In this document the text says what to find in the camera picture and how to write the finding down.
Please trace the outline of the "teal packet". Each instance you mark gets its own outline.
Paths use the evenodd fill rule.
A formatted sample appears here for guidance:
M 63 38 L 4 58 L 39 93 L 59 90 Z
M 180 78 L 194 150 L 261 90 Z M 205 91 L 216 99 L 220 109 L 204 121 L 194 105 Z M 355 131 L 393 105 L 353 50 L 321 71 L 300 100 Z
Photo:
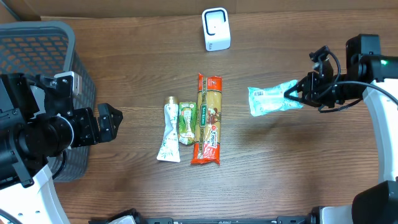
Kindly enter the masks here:
M 298 110 L 303 105 L 284 97 L 284 93 L 297 84 L 297 80 L 281 83 L 271 88 L 248 87 L 250 114 L 254 117 L 277 111 Z

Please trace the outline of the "white tube with gold cap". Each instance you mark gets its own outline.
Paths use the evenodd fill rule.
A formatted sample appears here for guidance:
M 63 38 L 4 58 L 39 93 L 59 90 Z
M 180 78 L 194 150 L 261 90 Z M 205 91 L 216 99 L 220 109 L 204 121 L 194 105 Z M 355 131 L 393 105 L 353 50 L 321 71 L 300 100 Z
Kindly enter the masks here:
M 168 96 L 164 103 L 165 129 L 160 149 L 157 155 L 158 161 L 180 162 L 178 141 L 178 99 Z

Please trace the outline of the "green snack packet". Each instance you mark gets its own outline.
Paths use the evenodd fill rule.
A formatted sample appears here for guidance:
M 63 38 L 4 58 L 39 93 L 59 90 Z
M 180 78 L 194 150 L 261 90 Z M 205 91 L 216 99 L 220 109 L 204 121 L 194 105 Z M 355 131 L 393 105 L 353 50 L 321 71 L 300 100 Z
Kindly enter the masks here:
M 197 104 L 180 102 L 178 112 L 178 140 L 184 145 L 195 143 Z

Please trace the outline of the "orange spaghetti packet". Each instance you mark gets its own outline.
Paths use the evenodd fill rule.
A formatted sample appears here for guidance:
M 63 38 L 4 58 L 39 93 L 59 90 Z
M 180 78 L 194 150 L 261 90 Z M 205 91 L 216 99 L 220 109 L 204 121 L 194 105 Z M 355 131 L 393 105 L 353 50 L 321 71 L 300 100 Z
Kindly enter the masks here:
M 222 78 L 198 75 L 197 117 L 192 164 L 220 164 Z

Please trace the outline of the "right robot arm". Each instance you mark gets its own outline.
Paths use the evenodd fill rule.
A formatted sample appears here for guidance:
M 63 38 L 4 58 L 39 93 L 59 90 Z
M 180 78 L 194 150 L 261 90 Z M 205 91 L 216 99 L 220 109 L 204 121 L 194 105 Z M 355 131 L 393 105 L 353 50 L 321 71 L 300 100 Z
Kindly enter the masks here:
M 320 113 L 345 110 L 364 102 L 373 122 L 379 177 L 374 187 L 349 205 L 315 207 L 298 223 L 397 223 L 397 57 L 381 53 L 376 34 L 359 34 L 345 43 L 346 74 L 334 72 L 323 46 L 309 57 L 312 72 L 284 92 L 284 97 Z

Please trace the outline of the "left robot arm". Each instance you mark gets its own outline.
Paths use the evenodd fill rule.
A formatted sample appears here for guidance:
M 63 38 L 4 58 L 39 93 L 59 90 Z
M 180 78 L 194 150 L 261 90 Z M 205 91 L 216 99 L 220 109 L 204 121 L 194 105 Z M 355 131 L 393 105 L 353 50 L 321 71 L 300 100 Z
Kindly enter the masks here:
M 82 78 L 75 72 L 54 77 L 1 75 L 1 220 L 4 223 L 68 223 L 48 158 L 73 147 L 114 140 L 123 120 L 107 103 L 76 109 Z

